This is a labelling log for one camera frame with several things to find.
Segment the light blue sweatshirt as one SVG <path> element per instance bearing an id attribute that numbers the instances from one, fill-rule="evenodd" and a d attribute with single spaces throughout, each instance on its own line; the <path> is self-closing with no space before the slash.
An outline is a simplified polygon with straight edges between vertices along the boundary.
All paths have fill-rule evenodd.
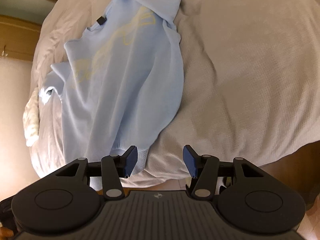
<path id="1" fill-rule="evenodd" d="M 183 92 L 181 0 L 111 0 L 82 37 L 65 43 L 67 61 L 52 64 L 40 90 L 43 103 L 62 106 L 58 166 L 138 150 L 133 174 L 176 115 Z"/>

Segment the wooden door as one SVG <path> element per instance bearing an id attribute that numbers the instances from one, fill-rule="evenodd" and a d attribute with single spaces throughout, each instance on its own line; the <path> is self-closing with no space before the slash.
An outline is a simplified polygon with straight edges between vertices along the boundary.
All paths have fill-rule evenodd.
<path id="1" fill-rule="evenodd" d="M 1 58 L 32 61 L 41 26 L 57 0 L 1 0 Z"/>

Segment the cream folded cloth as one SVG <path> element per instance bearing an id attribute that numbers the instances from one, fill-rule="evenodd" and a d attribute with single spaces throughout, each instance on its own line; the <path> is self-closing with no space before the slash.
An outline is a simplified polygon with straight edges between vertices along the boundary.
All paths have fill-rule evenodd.
<path id="1" fill-rule="evenodd" d="M 39 138 L 39 88 L 36 87 L 23 112 L 23 129 L 25 144 L 33 146 Z"/>

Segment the grey bed cover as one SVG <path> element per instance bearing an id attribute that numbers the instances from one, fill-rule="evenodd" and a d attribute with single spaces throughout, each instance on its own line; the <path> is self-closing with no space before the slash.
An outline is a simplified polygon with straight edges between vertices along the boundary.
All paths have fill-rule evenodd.
<path id="1" fill-rule="evenodd" d="M 319 0 L 182 0 L 175 23 L 181 106 L 126 187 L 186 178 L 186 144 L 264 166 L 319 141 Z"/>

